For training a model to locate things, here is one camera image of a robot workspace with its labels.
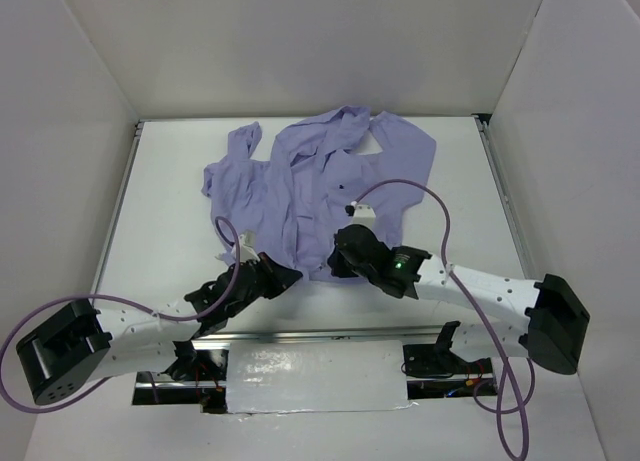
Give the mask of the lavender zip-up jacket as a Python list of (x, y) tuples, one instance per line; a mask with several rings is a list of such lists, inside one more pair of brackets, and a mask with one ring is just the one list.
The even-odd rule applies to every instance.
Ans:
[(334, 234), (348, 225), (345, 208), (364, 196), (376, 215), (373, 231), (389, 247), (403, 236), (404, 212), (421, 203), (436, 141), (404, 118), (364, 106), (343, 106), (294, 123), (274, 139), (271, 155), (252, 155), (259, 123), (228, 135), (227, 153), (205, 167), (203, 194), (212, 217), (256, 235), (254, 248), (309, 281), (332, 282)]

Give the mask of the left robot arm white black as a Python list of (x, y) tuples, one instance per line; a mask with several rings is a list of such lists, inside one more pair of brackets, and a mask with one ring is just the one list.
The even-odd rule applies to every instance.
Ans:
[(54, 301), (56, 312), (16, 344), (33, 413), (61, 410), (111, 377), (137, 371), (189, 377), (193, 340), (214, 334), (260, 298), (273, 299), (302, 277), (260, 253), (161, 309), (96, 294)]

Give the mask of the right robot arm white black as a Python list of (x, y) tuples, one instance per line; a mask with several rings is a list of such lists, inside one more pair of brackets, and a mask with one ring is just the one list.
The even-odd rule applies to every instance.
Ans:
[(361, 277), (394, 298), (444, 302), (492, 318), (489, 328), (460, 321), (443, 326), (434, 352), (446, 372), (500, 353), (528, 358), (556, 374), (577, 371), (590, 314), (562, 277), (519, 280), (448, 268), (426, 251), (389, 248), (359, 224), (335, 234), (329, 265), (332, 275)]

